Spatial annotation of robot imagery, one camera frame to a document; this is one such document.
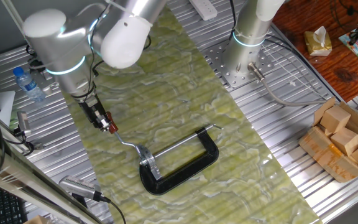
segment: power strip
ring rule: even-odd
[[[207,21],[215,18],[218,15],[217,10],[209,0],[189,0],[193,7],[197,10],[198,14]]]

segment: mounting plate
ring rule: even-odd
[[[206,56],[206,61],[209,62],[209,66],[215,71],[217,75],[221,75],[222,79],[233,88],[240,87],[246,84],[249,80],[255,78],[254,74],[249,75],[237,75],[230,74],[222,63],[222,52],[225,49],[229,41],[221,42],[203,51]],[[273,70],[274,64],[267,58],[267,56],[260,51],[259,52],[259,70],[263,73],[267,73]]]

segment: wooden block stack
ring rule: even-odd
[[[324,112],[318,127],[343,154],[358,163],[358,134],[345,128],[350,117],[341,107],[333,106]]]

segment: red tip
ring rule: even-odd
[[[111,113],[109,111],[107,111],[106,114],[107,114],[107,118],[111,121],[109,131],[110,131],[111,134],[114,134],[116,131],[118,131],[118,127],[116,126],[116,124],[112,120]]]

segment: white paper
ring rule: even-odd
[[[0,120],[9,127],[15,91],[6,91],[0,93]]]
[[[326,38],[326,29],[322,26],[319,29],[317,29],[314,34],[313,38],[317,43],[320,43],[322,47],[324,47],[324,41]]]

